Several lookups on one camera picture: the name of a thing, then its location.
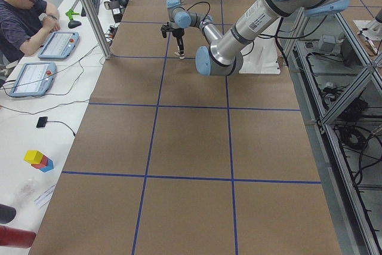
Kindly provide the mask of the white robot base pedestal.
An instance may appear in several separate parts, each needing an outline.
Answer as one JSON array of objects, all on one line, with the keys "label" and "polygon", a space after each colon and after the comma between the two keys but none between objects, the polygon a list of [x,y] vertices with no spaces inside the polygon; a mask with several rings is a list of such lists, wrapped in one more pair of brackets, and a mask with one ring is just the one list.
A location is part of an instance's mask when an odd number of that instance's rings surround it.
[{"label": "white robot base pedestal", "polygon": [[241,51],[244,63],[241,74],[278,75],[281,70],[278,63],[278,52],[274,39],[259,39]]}]

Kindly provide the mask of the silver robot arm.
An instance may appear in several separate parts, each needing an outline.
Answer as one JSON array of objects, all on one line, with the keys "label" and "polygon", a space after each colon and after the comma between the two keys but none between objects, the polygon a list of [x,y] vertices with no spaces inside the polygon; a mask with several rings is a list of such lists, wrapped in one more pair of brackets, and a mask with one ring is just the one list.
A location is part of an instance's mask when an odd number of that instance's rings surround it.
[{"label": "silver robot arm", "polygon": [[197,27],[209,45],[196,52],[196,69],[202,75],[229,76],[242,68],[241,51],[280,17],[288,17],[295,10],[304,8],[305,15],[322,16],[345,10],[350,0],[256,0],[222,35],[208,14],[185,10],[180,0],[167,0],[169,21],[162,25],[163,37],[168,33],[177,40],[178,52],[184,55],[183,35],[187,27]]}]

